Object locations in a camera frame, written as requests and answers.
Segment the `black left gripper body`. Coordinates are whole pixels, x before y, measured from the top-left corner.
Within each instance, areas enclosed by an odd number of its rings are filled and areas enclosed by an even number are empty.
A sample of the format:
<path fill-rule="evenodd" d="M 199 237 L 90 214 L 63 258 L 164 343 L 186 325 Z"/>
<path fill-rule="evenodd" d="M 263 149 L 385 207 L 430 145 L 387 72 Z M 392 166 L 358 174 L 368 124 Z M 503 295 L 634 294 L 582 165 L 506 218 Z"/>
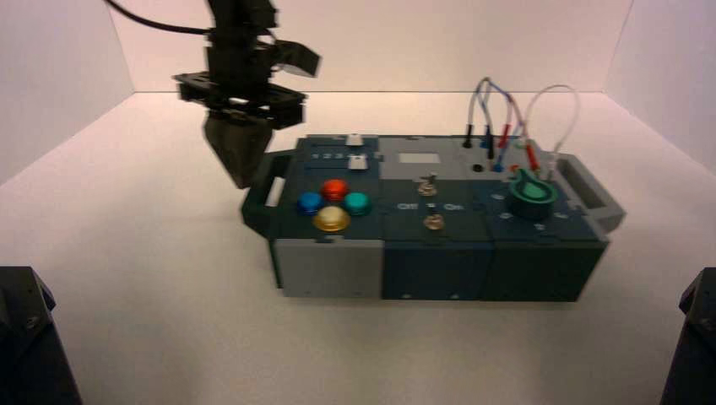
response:
<path fill-rule="evenodd" d="M 304 119 L 302 92 L 272 84 L 276 68 L 307 76 L 307 47 L 302 44 L 258 44 L 253 48 L 211 46 L 208 69 L 175 76 L 180 98 L 212 111 L 240 113 L 264 119 L 276 130 Z"/>

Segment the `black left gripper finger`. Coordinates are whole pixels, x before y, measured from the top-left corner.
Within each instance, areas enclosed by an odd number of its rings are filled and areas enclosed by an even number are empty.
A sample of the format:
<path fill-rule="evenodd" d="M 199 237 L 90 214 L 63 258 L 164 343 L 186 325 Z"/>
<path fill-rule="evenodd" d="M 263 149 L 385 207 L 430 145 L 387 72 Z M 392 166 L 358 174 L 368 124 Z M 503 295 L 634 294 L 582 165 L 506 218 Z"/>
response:
<path fill-rule="evenodd" d="M 252 184 L 272 136 L 273 128 L 268 120 L 247 121 L 241 127 L 241 189 L 248 188 Z"/>
<path fill-rule="evenodd" d="M 226 174 L 237 188 L 242 188 L 242 179 L 237 167 L 236 130 L 238 121 L 230 115 L 209 110 L 203 126 L 204 136 Z"/>

